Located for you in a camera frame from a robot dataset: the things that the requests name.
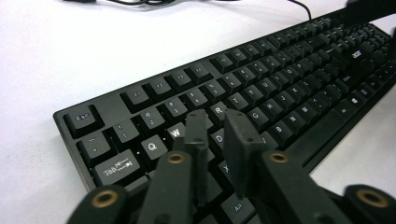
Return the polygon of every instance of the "keyboard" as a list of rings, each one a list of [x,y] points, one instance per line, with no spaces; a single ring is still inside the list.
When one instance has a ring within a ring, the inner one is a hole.
[[[269,150],[307,171],[350,132],[396,82],[390,36],[372,24],[344,27],[343,10],[226,49],[54,114],[87,190],[128,190],[155,176],[158,159],[183,136],[186,115],[207,114],[207,203],[193,223],[260,223],[233,194],[222,156],[225,108],[246,113]]]

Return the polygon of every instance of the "white surface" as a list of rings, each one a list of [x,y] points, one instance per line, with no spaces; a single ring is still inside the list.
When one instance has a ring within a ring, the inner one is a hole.
[[[317,17],[345,1],[303,2]],[[65,223],[86,194],[55,111],[306,19],[279,0],[0,1],[0,222]],[[394,24],[394,16],[380,23],[387,31]],[[314,172],[320,185],[341,192],[365,182],[396,196],[395,92]]]

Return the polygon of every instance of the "key label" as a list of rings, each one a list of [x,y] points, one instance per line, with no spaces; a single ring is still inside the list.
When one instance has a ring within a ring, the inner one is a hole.
[[[151,151],[157,149],[157,146],[155,146],[154,143],[148,143],[148,149],[150,149]]]
[[[134,164],[131,161],[129,161],[129,158],[127,158],[127,159],[125,159],[123,161],[118,161],[118,162],[114,163],[114,166],[110,167],[107,170],[104,170],[103,174],[105,174],[106,176],[113,175],[117,171],[120,171],[120,170],[125,169],[125,168],[127,168],[129,166],[132,166],[132,165],[134,165]]]

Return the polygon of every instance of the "black cable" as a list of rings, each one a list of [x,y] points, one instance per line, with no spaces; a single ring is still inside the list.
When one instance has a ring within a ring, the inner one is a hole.
[[[300,7],[305,8],[306,12],[308,13],[308,18],[309,18],[309,20],[312,20],[312,18],[311,18],[311,12],[309,11],[309,8],[308,8],[306,5],[304,5],[304,4],[301,3],[301,2],[294,1],[294,0],[289,0],[289,1],[292,2],[292,3],[294,3],[294,4],[299,5]]]

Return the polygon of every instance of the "keyboard key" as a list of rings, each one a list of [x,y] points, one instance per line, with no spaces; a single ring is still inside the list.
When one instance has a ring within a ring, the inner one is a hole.
[[[166,139],[171,139],[172,141],[175,140],[177,137],[184,137],[184,134],[186,133],[186,127],[182,122],[179,122],[175,124],[174,126],[171,126],[170,128],[166,129],[167,137]]]
[[[158,134],[142,141],[143,149],[146,151],[144,154],[145,161],[148,165],[154,165],[154,161],[161,157],[161,155],[168,152],[168,148],[163,144]]]
[[[242,112],[246,112],[249,109],[248,102],[242,97],[242,95],[237,92],[234,95],[228,97],[224,103],[227,105],[228,108],[236,109]]]
[[[268,132],[263,132],[262,134],[260,134],[260,137],[262,138],[262,142],[264,143],[265,147],[268,150],[279,149],[279,144],[274,139],[274,137],[271,134],[269,134]]]
[[[177,123],[182,121],[189,111],[187,107],[183,105],[180,99],[175,97],[163,102],[162,112],[171,123]]]
[[[219,128],[223,124],[224,112],[226,108],[227,107],[223,102],[218,102],[217,104],[210,106],[209,110],[207,111],[207,114],[209,115],[210,119]]]
[[[219,78],[218,82],[228,94],[233,94],[243,88],[241,81],[234,74],[227,74]]]
[[[182,96],[182,99],[189,110],[201,109],[209,104],[209,101],[199,89],[187,91],[186,94]]]
[[[212,62],[222,74],[235,69],[233,61],[225,54],[217,55],[214,59],[210,60],[210,62]]]
[[[242,67],[236,70],[234,74],[245,87],[257,81],[256,75],[254,75],[247,67]]]
[[[101,132],[86,136],[78,142],[78,149],[81,151],[82,157],[89,167],[93,167],[115,154],[115,151],[111,150],[110,145]]]
[[[223,150],[223,142],[224,142],[224,129],[220,129],[215,133],[210,135],[210,148],[213,149],[213,152],[220,158],[223,157],[222,150]]]
[[[99,115],[96,114],[93,105],[79,105],[69,110],[64,116],[64,121],[73,137],[80,138],[103,127]]]
[[[284,113],[282,107],[280,107],[280,105],[275,102],[274,99],[269,99],[264,102],[262,105],[260,105],[260,109],[271,121],[279,119]]]
[[[140,126],[147,135],[154,133],[165,125],[163,116],[155,107],[143,110],[137,118]]]
[[[152,96],[153,99],[156,100],[156,102],[159,102],[174,95],[172,88],[163,77],[154,78],[146,86],[148,89],[148,93]]]
[[[241,95],[247,100],[247,103],[250,105],[250,107],[255,107],[261,104],[264,100],[262,93],[259,91],[259,89],[257,89],[256,86],[253,85],[246,87],[243,91],[241,91]]]
[[[212,104],[224,99],[227,94],[217,81],[211,81],[201,88],[206,98]]]
[[[128,88],[121,97],[131,113],[135,113],[152,104],[143,88],[137,85]]]
[[[227,55],[231,58],[236,67],[249,62],[248,57],[240,49],[232,49]]]
[[[246,223],[255,213],[253,204],[247,198],[239,200],[235,194],[222,203],[221,208],[233,224]]]
[[[208,81],[209,79],[213,78],[212,75],[206,70],[203,64],[195,63],[191,65],[187,70],[187,74],[189,74],[192,81],[195,84],[201,84],[203,82]]]
[[[139,168],[139,163],[128,149],[95,166],[92,172],[99,186],[124,185],[138,175]]]
[[[250,121],[259,133],[264,131],[264,129],[271,124],[271,120],[269,120],[258,107],[247,112],[247,117],[250,118]]]
[[[191,78],[183,70],[172,73],[166,80],[177,92],[186,91],[194,86]]]
[[[136,139],[140,133],[130,119],[126,119],[113,126],[113,131],[120,143],[125,144]]]
[[[293,137],[293,131],[283,120],[274,124],[274,126],[268,129],[268,132],[275,138],[281,147],[288,144]]]

